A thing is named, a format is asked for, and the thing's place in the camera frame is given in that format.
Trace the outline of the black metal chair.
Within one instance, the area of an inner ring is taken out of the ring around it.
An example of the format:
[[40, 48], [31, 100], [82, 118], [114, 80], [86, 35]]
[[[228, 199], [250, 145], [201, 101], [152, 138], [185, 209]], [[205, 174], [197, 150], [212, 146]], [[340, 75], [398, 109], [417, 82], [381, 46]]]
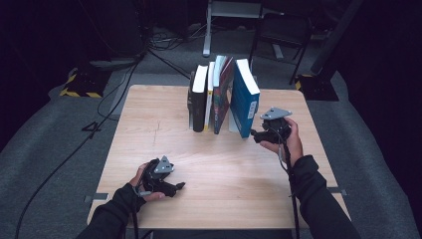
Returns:
[[292, 59], [290, 61], [283, 60], [283, 63], [295, 66], [289, 81], [291, 85], [297, 75], [311, 35], [312, 22], [307, 16], [288, 13], [266, 13], [258, 20], [249, 54], [249, 64], [252, 64], [260, 42], [294, 49], [297, 52], [293, 55]]

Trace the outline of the black book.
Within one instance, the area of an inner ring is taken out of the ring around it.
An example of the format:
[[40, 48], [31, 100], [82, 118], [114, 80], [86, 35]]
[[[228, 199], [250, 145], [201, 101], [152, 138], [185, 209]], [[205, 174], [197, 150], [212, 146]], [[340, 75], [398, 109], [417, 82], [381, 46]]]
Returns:
[[191, 74], [187, 107], [189, 110], [189, 123], [195, 132], [201, 132], [204, 129], [207, 74], [208, 67], [202, 65], [198, 65], [196, 71]]

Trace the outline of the person's right hand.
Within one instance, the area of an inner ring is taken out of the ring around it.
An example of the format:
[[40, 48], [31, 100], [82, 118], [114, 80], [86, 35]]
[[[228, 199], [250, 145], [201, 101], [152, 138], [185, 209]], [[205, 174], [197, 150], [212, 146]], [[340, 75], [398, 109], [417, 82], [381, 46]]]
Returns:
[[[295, 121], [292, 119], [286, 118], [286, 122], [291, 127], [291, 134], [287, 138], [287, 148], [290, 152], [290, 163], [291, 166], [294, 166], [298, 159], [304, 156], [303, 145], [299, 136], [299, 128]], [[281, 155], [283, 159], [286, 159], [286, 152], [282, 147], [276, 143], [271, 143], [268, 141], [261, 141], [260, 146], [263, 148], [274, 152], [276, 155]]]

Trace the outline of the grey metal stand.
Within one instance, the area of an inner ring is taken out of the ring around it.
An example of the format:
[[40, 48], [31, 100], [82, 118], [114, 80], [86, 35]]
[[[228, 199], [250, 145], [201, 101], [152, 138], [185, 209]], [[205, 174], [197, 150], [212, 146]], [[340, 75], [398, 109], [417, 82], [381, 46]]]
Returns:
[[259, 15], [259, 3], [236, 2], [235, 0], [208, 0], [202, 56], [207, 58], [211, 55], [211, 24], [214, 17], [258, 19]]

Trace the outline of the blue book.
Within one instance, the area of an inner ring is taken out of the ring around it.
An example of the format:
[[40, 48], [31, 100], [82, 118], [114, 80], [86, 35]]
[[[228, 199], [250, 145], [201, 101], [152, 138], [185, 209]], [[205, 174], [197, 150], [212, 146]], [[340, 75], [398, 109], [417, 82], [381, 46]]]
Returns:
[[234, 66], [234, 80], [229, 114], [229, 129], [247, 138], [259, 107], [260, 89], [251, 73], [247, 59]]

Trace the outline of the person's left hand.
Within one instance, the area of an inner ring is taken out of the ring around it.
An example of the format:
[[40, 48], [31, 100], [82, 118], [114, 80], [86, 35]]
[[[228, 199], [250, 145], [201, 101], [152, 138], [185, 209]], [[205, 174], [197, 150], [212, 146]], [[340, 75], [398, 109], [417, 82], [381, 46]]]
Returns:
[[[142, 192], [144, 190], [144, 187], [142, 184], [142, 177], [143, 177], [144, 170], [147, 168], [147, 166], [148, 166], [147, 162], [140, 165], [137, 169], [135, 176], [129, 181], [129, 184], [139, 192]], [[163, 199], [164, 197], [165, 197], [165, 194], [162, 192], [150, 192], [150, 193], [144, 192], [142, 194], [142, 198], [146, 202], [160, 200], [160, 199]]]

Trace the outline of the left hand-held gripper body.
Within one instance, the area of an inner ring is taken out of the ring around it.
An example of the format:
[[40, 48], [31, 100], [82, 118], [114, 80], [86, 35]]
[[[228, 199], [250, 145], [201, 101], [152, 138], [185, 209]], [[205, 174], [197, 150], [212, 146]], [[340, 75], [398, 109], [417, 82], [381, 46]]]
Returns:
[[166, 193], [168, 189], [174, 188], [173, 184], [164, 181], [172, 171], [173, 164], [169, 162], [165, 155], [151, 160], [142, 177], [145, 190]]

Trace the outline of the grey metal expandable book rack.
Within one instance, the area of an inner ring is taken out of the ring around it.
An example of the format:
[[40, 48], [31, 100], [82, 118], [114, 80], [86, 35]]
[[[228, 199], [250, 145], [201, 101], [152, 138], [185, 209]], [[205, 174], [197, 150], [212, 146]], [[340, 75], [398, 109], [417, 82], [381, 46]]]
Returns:
[[[205, 129], [206, 92], [209, 71], [201, 66], [190, 76], [187, 95], [189, 126], [197, 132]], [[229, 129], [237, 131], [242, 138], [248, 137], [259, 108], [260, 89], [249, 70], [237, 69], [234, 77], [229, 112]]]

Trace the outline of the dark slanted column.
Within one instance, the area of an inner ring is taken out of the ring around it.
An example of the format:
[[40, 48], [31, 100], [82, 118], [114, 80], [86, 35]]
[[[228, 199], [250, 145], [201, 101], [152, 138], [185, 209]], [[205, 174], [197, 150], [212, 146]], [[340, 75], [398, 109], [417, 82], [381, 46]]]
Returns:
[[[336, 0], [337, 10], [340, 10], [339, 1], [341, 0]], [[358, 11], [361, 3], [363, 2], [363, 0], [344, 1], [346, 1], [348, 5], [342, 10], [341, 16], [338, 18], [332, 33], [328, 37], [324, 47], [318, 54], [311, 67], [311, 71], [315, 74], [319, 74], [323, 70], [324, 66], [328, 63], [329, 57], [334, 52], [334, 49], [339, 43], [343, 33], [346, 31], [354, 15]]]

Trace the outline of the yellow book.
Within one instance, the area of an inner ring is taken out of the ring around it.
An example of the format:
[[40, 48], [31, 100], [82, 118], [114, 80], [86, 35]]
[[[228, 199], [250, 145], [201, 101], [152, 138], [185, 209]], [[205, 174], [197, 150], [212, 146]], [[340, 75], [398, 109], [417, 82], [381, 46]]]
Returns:
[[204, 128], [203, 130], [208, 130], [210, 125], [210, 118], [211, 118], [211, 107], [213, 103], [213, 90], [214, 90], [214, 68], [215, 68], [215, 62], [209, 62], [208, 66], [208, 73], [207, 73], [207, 98], [206, 98], [206, 108], [205, 108], [205, 118], [204, 118]]

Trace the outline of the red illustrated book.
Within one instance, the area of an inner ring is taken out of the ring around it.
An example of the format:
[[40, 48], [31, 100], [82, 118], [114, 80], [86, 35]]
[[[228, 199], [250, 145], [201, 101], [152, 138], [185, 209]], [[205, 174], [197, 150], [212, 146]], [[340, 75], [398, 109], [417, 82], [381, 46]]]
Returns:
[[218, 134], [229, 108], [227, 93], [233, 81], [233, 58], [218, 55], [213, 71], [214, 133]]

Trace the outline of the black yellow striped base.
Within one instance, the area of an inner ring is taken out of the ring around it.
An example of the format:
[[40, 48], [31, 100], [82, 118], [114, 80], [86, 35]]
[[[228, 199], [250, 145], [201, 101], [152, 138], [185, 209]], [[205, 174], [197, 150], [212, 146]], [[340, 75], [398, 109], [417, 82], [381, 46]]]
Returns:
[[307, 101], [337, 102], [338, 96], [331, 84], [313, 75], [297, 75], [295, 87], [302, 92]]
[[81, 72], [74, 68], [69, 72], [68, 80], [60, 91], [61, 96], [102, 98], [108, 83], [110, 71]]

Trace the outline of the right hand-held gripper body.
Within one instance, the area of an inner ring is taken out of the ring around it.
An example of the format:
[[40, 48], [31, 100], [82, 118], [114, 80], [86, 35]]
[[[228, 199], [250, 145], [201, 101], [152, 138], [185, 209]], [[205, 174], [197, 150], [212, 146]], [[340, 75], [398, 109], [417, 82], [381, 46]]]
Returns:
[[291, 111], [271, 107], [267, 112], [260, 116], [263, 121], [261, 139], [272, 143], [286, 141], [292, 130], [286, 121], [286, 117], [292, 114]]

